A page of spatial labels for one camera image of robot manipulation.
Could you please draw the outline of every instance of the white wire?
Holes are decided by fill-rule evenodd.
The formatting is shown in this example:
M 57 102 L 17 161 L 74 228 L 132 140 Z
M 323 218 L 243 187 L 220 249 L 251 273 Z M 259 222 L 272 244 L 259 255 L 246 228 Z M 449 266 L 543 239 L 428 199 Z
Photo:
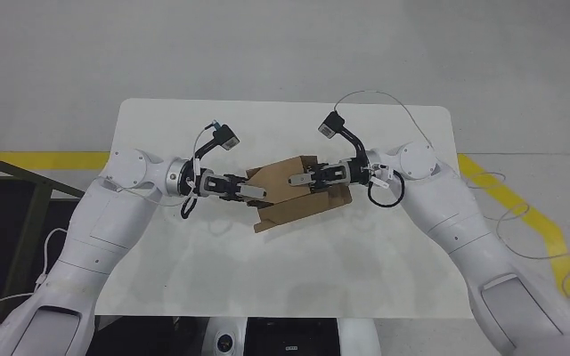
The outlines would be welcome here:
M 39 289 L 39 286 L 41 286 L 42 283 L 44 283 L 45 279 L 47 278 L 47 245 L 49 244 L 52 235 L 57 231 L 65 232 L 66 234 L 68 233 L 67 230 L 64 230 L 62 228 L 55 228 L 52 231 L 50 231 L 50 233 L 47 234 L 47 238 L 45 238 L 44 242 L 44 268 L 42 270 L 42 274 L 40 274 L 39 277 L 37 277 L 36 286 L 34 287 L 34 292 L 36 292 Z
M 118 190 L 117 190 L 117 191 L 122 191 L 122 190 L 124 190 L 124 191 L 126 191 L 126 192 L 129 192 L 129 193 L 131 193 L 131 194 L 137 196 L 137 197 L 141 197 L 141 198 L 143 198 L 144 200 L 146 200 L 146 201 L 148 201 L 148 202 L 151 202 L 152 204 L 156 204 L 157 206 L 180 206 L 180 205 L 182 205 L 182 204 L 184 203 L 184 200 L 183 200 L 183 201 L 181 201 L 181 202 L 179 202 L 179 203 L 176 203 L 176 204 L 163 204 L 163 203 L 160 203 L 160 202 L 158 202 L 158 201 L 154 201 L 154 200 L 152 200 L 151 198 L 146 197 L 146 196 L 144 196 L 143 194 L 141 194 L 141 193 L 139 193 L 139 192 L 136 192 L 136 191 L 131 190 L 131 189 L 128 189 L 128 188 L 125 188 L 125 187 L 123 187 L 122 185 L 120 185 L 119 183 L 113 181 L 112 179 L 107 178 L 107 177 L 103 177 L 102 175 L 96 176 L 95 179 L 103 179 L 104 181 L 107 181 L 107 182 L 109 182 L 109 183 L 111 183 L 111 184 L 117 186 L 117 187 L 118 187 Z
M 207 129 L 208 129 L 207 126 L 204 127 L 204 128 L 202 129 L 202 131 L 200 131 L 200 132 L 198 133 L 198 136 L 196 136 L 196 140 L 194 141 L 194 146 L 192 147 L 192 163 L 193 163 L 193 164 L 194 164 L 194 162 L 196 161 L 196 146 L 198 146 L 198 140 L 200 139 L 200 136 L 201 136 L 203 133 L 206 132 Z M 196 169 L 192 169 L 192 171 L 194 172 L 194 180 L 193 180 L 193 182 L 188 182 L 188 184 L 189 184 L 190 187 L 191 187 L 190 194 L 189 194 L 187 197 L 184 197 L 184 199 L 183 199 L 182 201 L 180 201 L 180 202 L 178 202 L 178 203 L 176 203 L 176 204 L 163 204 L 163 203 L 160 203 L 160 202 L 158 202 L 158 201 L 154 201 L 154 200 L 150 199 L 149 197 L 144 196 L 143 194 L 141 194 L 141 193 L 139 193 L 139 192 L 136 192 L 136 191 L 134 191 L 134 190 L 131 190 L 131 189 L 128 189 L 128 188 L 125 188 L 125 187 L 121 186 L 120 184 L 118 184 L 117 182 L 111 180 L 111 179 L 108 178 L 108 177 L 103 177 L 103 176 L 99 175 L 99 176 L 95 177 L 95 179 L 102 178 L 103 180 L 105 180 L 105 181 L 107 181 L 107 182 L 110 182 L 111 184 L 116 185 L 116 186 L 118 187 L 118 191 L 124 190 L 124 191 L 126 191 L 126 192 L 131 193 L 131 194 L 134 194 L 134 195 L 137 196 L 137 197 L 143 198 L 143 199 L 145 199 L 145 200 L 151 202 L 152 204 L 156 204 L 157 206 L 172 207 L 172 206 L 180 206 L 180 205 L 184 204 L 184 201 L 186 201 L 188 198 L 196 198 L 195 195 L 194 195 L 194 187 L 195 187 L 195 186 L 194 186 L 194 184 L 195 184 L 194 182 L 196 182 L 196 181 L 198 180 L 198 173 L 196 172 Z
M 490 187 L 485 187 L 486 189 L 498 187 L 498 186 L 504 184 L 505 181 L 507 181 L 507 176 L 505 174 L 500 174 L 498 172 L 490 172 L 490 171 L 489 172 L 485 171 L 485 172 L 482 172 L 480 174 L 470 175 L 469 177 L 467 177 L 467 179 L 470 180 L 471 178 L 473 178 L 475 176 L 482 175 L 482 174 L 495 174 L 495 175 L 500 175 L 500 176 L 504 177 L 504 180 L 501 183 L 495 184 L 495 185 L 490 186 Z M 512 214 L 515 210 L 519 209 L 521 206 L 525 206 L 525 211 L 523 211 L 522 213 L 516 214 L 515 216 L 512 216 L 510 218 L 507 218 L 507 216 L 509 214 Z M 501 235 L 501 232 L 500 232 L 501 224 L 508 221 L 508 220 L 515 220 L 515 219 L 522 218 L 523 216 L 525 216 L 530 211 L 530 209 L 531 209 L 530 205 L 528 203 L 524 202 L 524 203 L 517 204 L 517 205 L 513 206 L 511 209 L 507 210 L 503 215 L 501 215 L 501 217 L 499 219 L 494 219 L 494 218 L 487 217 L 487 216 L 485 216 L 485 218 L 487 218 L 489 220 L 494 220 L 497 222 L 497 224 L 495 225 L 495 235 L 497 235 L 497 238 L 503 243 L 503 245 L 505 245 L 506 248 L 509 249 L 510 252 L 512 252 L 513 254 L 515 254 L 519 257 L 523 257 L 523 258 L 526 258 L 528 260 L 545 261 L 545 260 L 553 260 L 556 258 L 570 256 L 570 253 L 568 253 L 568 252 L 566 252 L 565 254 L 552 255 L 552 256 L 525 255 L 525 254 L 521 254 L 520 252 L 518 252 L 517 250 L 515 250 L 514 248 L 509 246 L 509 244 L 507 243 L 505 238 L 503 238 Z M 562 282 L 560 283 L 566 298 L 570 297 L 570 293 L 568 292 L 568 290 L 566 290 L 566 281 L 568 280 L 568 278 L 570 278 L 570 272 L 568 272 L 565 275 L 565 277 L 562 279 Z
M 6 296 L 6 297 L 0 299 L 0 302 L 3 302 L 3 301 L 8 300 L 8 299 L 12 299 L 12 298 L 18 298 L 18 297 L 21 297 L 21 296 L 29 296 L 29 295 L 33 295 L 33 293 L 22 293 L 22 294 L 20 294 L 20 295 L 10 295 L 10 296 Z
M 379 90 L 358 90 L 356 92 L 352 92 L 352 93 L 348 93 L 347 95 L 343 96 L 342 98 L 340 98 L 339 101 L 337 101 L 335 103 L 335 106 L 333 108 L 334 111 L 337 111 L 337 106 L 346 98 L 348 98 L 349 96 L 352 96 L 354 94 L 358 94 L 358 93 L 378 93 L 378 94 L 382 94 L 382 95 L 386 95 L 389 96 L 390 98 L 394 99 L 395 102 L 397 102 L 398 104 L 400 104 L 400 106 L 406 110 L 406 112 L 408 113 L 408 116 L 410 116 L 411 121 L 413 122 L 413 124 L 416 126 L 416 128 L 418 128 L 418 131 L 421 133 L 422 136 L 424 136 L 424 139 L 426 139 L 427 143 L 429 143 L 429 145 L 431 147 L 434 147 L 434 144 L 428 139 L 428 137 L 426 136 L 426 134 L 421 130 L 421 128 L 419 128 L 418 123 L 416 122 L 416 119 L 413 117 L 413 115 L 410 113 L 410 111 L 408 110 L 408 108 L 406 108 L 405 105 L 403 105 L 403 103 L 399 100 L 397 100 L 393 95 L 389 94 L 389 93 L 385 93 L 385 92 L 381 92 Z
M 3 302 L 3 301 L 8 300 L 8 299 L 12 299 L 12 298 L 18 298 L 21 296 L 33 295 L 34 293 L 36 293 L 36 291 L 39 289 L 39 287 L 42 285 L 42 283 L 44 283 L 45 279 L 47 278 L 47 246 L 50 242 L 50 239 L 52 238 L 52 235 L 57 231 L 61 231 L 61 232 L 65 232 L 65 233 L 68 232 L 67 230 L 62 229 L 62 228 L 55 228 L 55 229 L 51 230 L 50 233 L 47 234 L 47 238 L 45 238 L 45 242 L 44 242 L 44 268 L 42 270 L 42 274 L 40 274 L 36 279 L 36 286 L 34 287 L 34 292 L 33 293 L 22 293 L 19 295 L 10 295 L 10 296 L 7 296 L 5 298 L 0 299 L 0 302 Z

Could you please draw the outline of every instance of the white table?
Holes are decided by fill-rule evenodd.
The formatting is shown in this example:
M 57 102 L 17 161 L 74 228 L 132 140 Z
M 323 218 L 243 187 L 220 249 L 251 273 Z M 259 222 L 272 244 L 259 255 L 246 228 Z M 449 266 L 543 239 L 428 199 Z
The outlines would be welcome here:
M 317 131 L 331 109 L 311 102 L 131 99 L 121 106 L 112 149 L 187 158 L 199 129 L 216 119 L 240 138 L 233 150 L 216 148 L 203 159 L 218 174 L 244 174 L 303 154 L 337 162 L 354 149 L 340 136 L 327 140 Z M 410 110 L 438 157 L 457 169 L 449 112 Z M 399 106 L 343 104 L 338 111 L 367 149 L 422 140 Z M 160 206 L 141 241 L 110 275 L 95 312 L 471 318 L 467 290 L 446 253 L 400 207 L 373 206 L 362 186 L 351 191 L 349 206 L 259 234 L 253 232 L 256 210 L 241 203 L 204 198 L 188 220 L 178 207 Z M 378 200 L 395 198 L 377 191 Z

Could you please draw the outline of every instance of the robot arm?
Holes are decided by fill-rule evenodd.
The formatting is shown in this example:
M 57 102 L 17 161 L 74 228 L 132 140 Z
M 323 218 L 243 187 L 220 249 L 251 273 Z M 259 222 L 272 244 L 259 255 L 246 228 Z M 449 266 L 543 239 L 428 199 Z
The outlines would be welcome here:
M 501 354 L 568 354 L 567 301 L 513 258 L 488 229 L 467 185 L 436 158 L 431 144 L 412 142 L 388 153 L 363 151 L 360 140 L 346 134 L 344 123 L 333 111 L 319 131 L 328 138 L 334 134 L 347 138 L 356 148 L 356 157 L 310 167 L 289 182 L 309 182 L 314 189 L 360 183 L 369 186 L 370 199 L 374 185 L 391 189 L 411 220 L 457 266 L 467 284 L 471 311 Z
M 237 138 L 228 130 L 217 128 L 214 140 L 196 157 L 216 145 L 224 147 L 228 140 L 234 140 L 233 147 Z M 242 201 L 265 195 L 245 184 L 245 178 L 203 168 L 192 184 L 193 168 L 186 159 L 165 161 L 140 150 L 112 152 L 102 177 L 91 183 L 77 205 L 61 255 L 46 280 L 0 326 L 0 355 L 84 355 L 94 333 L 97 298 L 117 263 L 143 235 L 162 196 L 192 192 Z

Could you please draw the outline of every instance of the cardboard flap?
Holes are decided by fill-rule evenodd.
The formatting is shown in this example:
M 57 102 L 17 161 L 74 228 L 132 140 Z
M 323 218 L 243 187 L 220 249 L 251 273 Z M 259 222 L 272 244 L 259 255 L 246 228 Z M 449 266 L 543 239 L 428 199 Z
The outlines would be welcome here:
M 277 225 L 294 222 L 352 202 L 350 190 L 345 185 L 333 185 L 326 190 L 311 193 L 308 186 L 291 187 L 289 177 L 302 174 L 305 167 L 316 165 L 316 156 L 299 156 L 247 171 L 248 184 L 265 188 L 264 202 L 272 206 L 259 207 L 261 222 L 254 225 L 261 232 Z
M 261 222 L 255 224 L 253 228 L 255 232 L 260 232 L 326 210 L 329 210 L 329 193 L 323 191 L 310 194 L 257 210 Z
M 265 189 L 267 196 L 263 201 L 278 204 L 311 193 L 311 190 L 306 185 L 298 187 L 289 185 L 289 177 L 291 175 L 304 172 L 303 158 L 290 158 L 268 166 L 248 170 L 248 184 Z

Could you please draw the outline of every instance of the yellow floor line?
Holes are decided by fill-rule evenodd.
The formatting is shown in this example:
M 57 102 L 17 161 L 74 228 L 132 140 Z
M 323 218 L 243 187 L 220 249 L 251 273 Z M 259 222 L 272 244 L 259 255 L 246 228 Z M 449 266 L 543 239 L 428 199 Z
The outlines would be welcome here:
M 102 169 L 109 152 L 0 152 L 0 161 L 24 169 Z
M 485 189 L 485 191 L 505 208 L 511 209 L 525 203 L 523 198 L 519 197 L 507 185 L 501 184 L 501 181 L 495 176 L 491 174 L 481 174 L 484 173 L 485 170 L 471 158 L 463 154 L 459 154 L 457 158 L 459 160 L 461 174 L 465 177 L 472 177 L 470 180 L 479 187 L 491 187 Z M 513 213 L 522 213 L 522 211 L 525 210 L 525 206 L 521 206 L 520 210 L 521 211 L 518 212 L 516 209 Z M 546 251 L 550 256 L 562 255 L 568 252 L 562 230 L 536 208 L 530 206 L 528 213 L 526 213 L 521 220 L 542 236 Z M 566 256 L 551 259 L 550 265 L 558 289 L 564 295 L 564 287 L 566 287 L 566 290 L 570 290 L 570 281 L 566 282 L 566 286 L 562 286 L 564 277 L 570 272 L 570 257 Z
M 109 159 L 109 152 L 11 152 L 0 151 L 0 160 L 24 169 L 102 169 Z M 525 203 L 514 191 L 489 174 L 481 174 L 485 170 L 466 155 L 459 154 L 461 174 L 474 176 L 471 181 L 479 187 L 491 187 L 485 191 L 501 203 L 505 208 Z M 562 230 L 543 213 L 530 207 L 522 220 L 544 239 L 549 255 L 560 255 L 568 251 Z M 562 282 L 570 272 L 570 257 L 550 260 L 557 286 L 564 292 Z M 570 290 L 570 280 L 566 282 L 566 290 Z

